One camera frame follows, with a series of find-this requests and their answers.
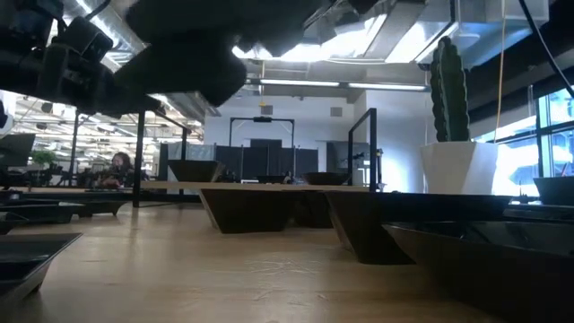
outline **cable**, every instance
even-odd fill
[[[502,82],[504,81],[504,52],[506,39],[506,0],[502,0],[502,50],[500,51],[500,70],[499,70],[499,106],[496,113],[496,127],[494,128],[494,143],[496,144],[496,135],[500,127],[500,112],[502,111]]]
[[[528,24],[530,25],[530,29],[535,34],[535,36],[538,38],[538,41],[540,42],[540,44],[544,48],[544,53],[545,53],[546,58],[548,60],[548,64],[550,64],[550,67],[552,68],[552,70],[554,70],[556,75],[558,75],[561,78],[562,82],[566,86],[566,91],[568,91],[570,96],[572,98],[574,98],[574,90],[572,90],[572,86],[570,85],[570,82],[568,82],[568,79],[566,78],[566,76],[564,76],[564,73],[562,72],[562,70],[558,67],[558,65],[556,65],[556,61],[554,60],[554,57],[552,56],[550,49],[548,49],[548,46],[546,46],[546,42],[544,42],[544,38],[542,37],[542,34],[538,30],[538,27],[536,27],[535,21],[532,18],[532,15],[530,14],[530,10],[528,10],[528,6],[526,5],[524,0],[518,0],[518,1],[520,2],[520,6],[522,7],[522,11],[524,12],[524,15],[526,16],[526,19],[528,20]]]
[[[109,3],[111,3],[111,0],[104,0],[104,2],[100,5],[98,5],[98,7],[96,7],[96,9],[94,9],[91,13],[88,13],[85,16],[85,19],[87,21],[90,21],[91,18],[97,16],[99,13],[101,13],[104,9],[106,9],[106,7],[109,5]]]

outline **black partition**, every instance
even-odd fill
[[[309,172],[319,171],[317,149],[297,149],[295,152],[295,177]]]
[[[241,176],[242,152],[243,147],[215,147],[215,160],[221,162],[227,170],[234,172],[238,177]]]
[[[243,148],[243,178],[257,179],[257,176],[267,174],[267,148]]]
[[[241,179],[257,179],[261,175],[283,175],[293,170],[293,150],[268,147],[217,146],[216,160],[223,163]],[[296,176],[318,171],[318,151],[297,149]]]

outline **fluorescent light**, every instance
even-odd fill
[[[426,49],[424,49],[423,52],[414,59],[414,61],[420,63],[424,58],[430,55],[433,50],[437,48],[440,39],[442,39],[445,36],[450,37],[457,30],[458,30],[458,22],[454,22],[443,33],[441,33],[433,42],[431,42],[431,44]]]
[[[396,91],[424,91],[426,86],[407,84],[383,84],[383,83],[349,83],[350,88],[365,90],[396,90]]]
[[[339,82],[324,82],[324,81],[296,81],[296,80],[260,80],[261,84],[271,85],[300,85],[300,86],[325,86],[337,87]]]

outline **person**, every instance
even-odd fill
[[[133,180],[134,166],[127,153],[116,153],[111,159],[111,167],[100,177],[100,187],[120,188],[129,186]]]

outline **black frame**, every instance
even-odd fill
[[[349,142],[347,148],[347,173],[349,174],[349,186],[352,186],[352,134],[361,124],[369,118],[370,129],[369,129],[369,150],[370,150],[370,183],[369,192],[377,191],[377,109],[370,108],[367,112],[362,115],[362,117],[352,126],[349,130]]]
[[[235,122],[235,120],[246,120],[246,121],[253,121],[256,123],[262,123],[264,121],[258,121],[260,118],[236,118],[236,117],[232,117],[230,118],[230,141],[229,141],[229,147],[231,147],[231,139],[233,138],[233,122]],[[291,175],[295,176],[295,119],[287,119],[287,118],[265,118],[265,122],[274,122],[274,121],[286,121],[286,122],[291,122],[291,150],[293,151],[292,153],[292,159],[293,159],[293,168],[291,170]],[[241,145],[241,163],[243,163],[243,144]]]

